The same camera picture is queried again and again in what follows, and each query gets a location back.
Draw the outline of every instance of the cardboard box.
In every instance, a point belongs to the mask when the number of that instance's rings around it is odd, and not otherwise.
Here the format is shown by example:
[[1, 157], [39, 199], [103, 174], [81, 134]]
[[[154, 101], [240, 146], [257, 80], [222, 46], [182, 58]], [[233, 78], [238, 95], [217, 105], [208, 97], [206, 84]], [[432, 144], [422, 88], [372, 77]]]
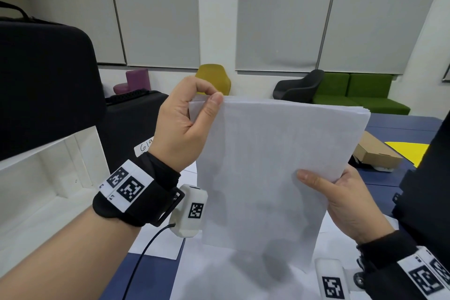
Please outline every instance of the cardboard box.
[[401, 155], [369, 132], [363, 133], [353, 155], [364, 164], [385, 169], [395, 169], [403, 159]]

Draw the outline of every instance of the green sofa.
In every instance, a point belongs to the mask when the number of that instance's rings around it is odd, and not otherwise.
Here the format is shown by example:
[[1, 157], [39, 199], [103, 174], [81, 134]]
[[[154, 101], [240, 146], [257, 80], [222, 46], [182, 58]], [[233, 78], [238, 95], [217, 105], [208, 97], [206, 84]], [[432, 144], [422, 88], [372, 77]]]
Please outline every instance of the green sofa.
[[325, 73], [312, 102], [316, 105], [355, 105], [355, 101], [346, 97], [350, 74]]
[[408, 115], [410, 108], [387, 98], [392, 75], [350, 74], [346, 96], [372, 113]]

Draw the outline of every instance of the fingernail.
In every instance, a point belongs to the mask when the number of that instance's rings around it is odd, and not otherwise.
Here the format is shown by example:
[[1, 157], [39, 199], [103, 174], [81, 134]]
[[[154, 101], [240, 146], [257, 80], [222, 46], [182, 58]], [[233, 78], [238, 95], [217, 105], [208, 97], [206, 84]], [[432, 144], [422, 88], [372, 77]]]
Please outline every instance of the fingernail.
[[297, 171], [297, 178], [300, 180], [306, 180], [308, 178], [308, 174], [305, 170], [298, 170]]
[[211, 95], [210, 100], [211, 102], [214, 102], [216, 105], [221, 105], [224, 100], [224, 96], [221, 92], [216, 92]]

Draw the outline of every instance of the hand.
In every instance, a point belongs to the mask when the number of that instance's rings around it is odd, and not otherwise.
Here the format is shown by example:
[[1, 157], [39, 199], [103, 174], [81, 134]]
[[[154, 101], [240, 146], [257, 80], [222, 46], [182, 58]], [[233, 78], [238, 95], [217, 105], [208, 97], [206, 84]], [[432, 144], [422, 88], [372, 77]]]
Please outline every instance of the hand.
[[[188, 117], [189, 101], [197, 92], [211, 95], [194, 123]], [[181, 172], [202, 152], [209, 129], [223, 102], [223, 95], [208, 81], [185, 77], [159, 109], [149, 153]]]
[[394, 232], [354, 167], [347, 165], [334, 184], [306, 170], [298, 170], [297, 178], [328, 198], [331, 219], [357, 244]]

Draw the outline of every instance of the table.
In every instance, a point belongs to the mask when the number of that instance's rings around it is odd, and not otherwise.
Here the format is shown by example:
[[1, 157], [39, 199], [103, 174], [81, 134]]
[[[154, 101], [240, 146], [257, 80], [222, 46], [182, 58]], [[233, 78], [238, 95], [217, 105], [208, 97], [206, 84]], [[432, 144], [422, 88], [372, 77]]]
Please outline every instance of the table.
[[[424, 116], [372, 114], [366, 130], [383, 142], [429, 144], [441, 123], [442, 121], [437, 118]], [[359, 169], [370, 193], [384, 214], [390, 214], [394, 208], [392, 198], [397, 192], [401, 193], [399, 185], [408, 169], [414, 169], [414, 166], [406, 159], [391, 173]], [[169, 300], [183, 246], [177, 260], [144, 256], [128, 291], [127, 299]], [[101, 296], [101, 300], [122, 299], [138, 257], [137, 254], [127, 255]]]

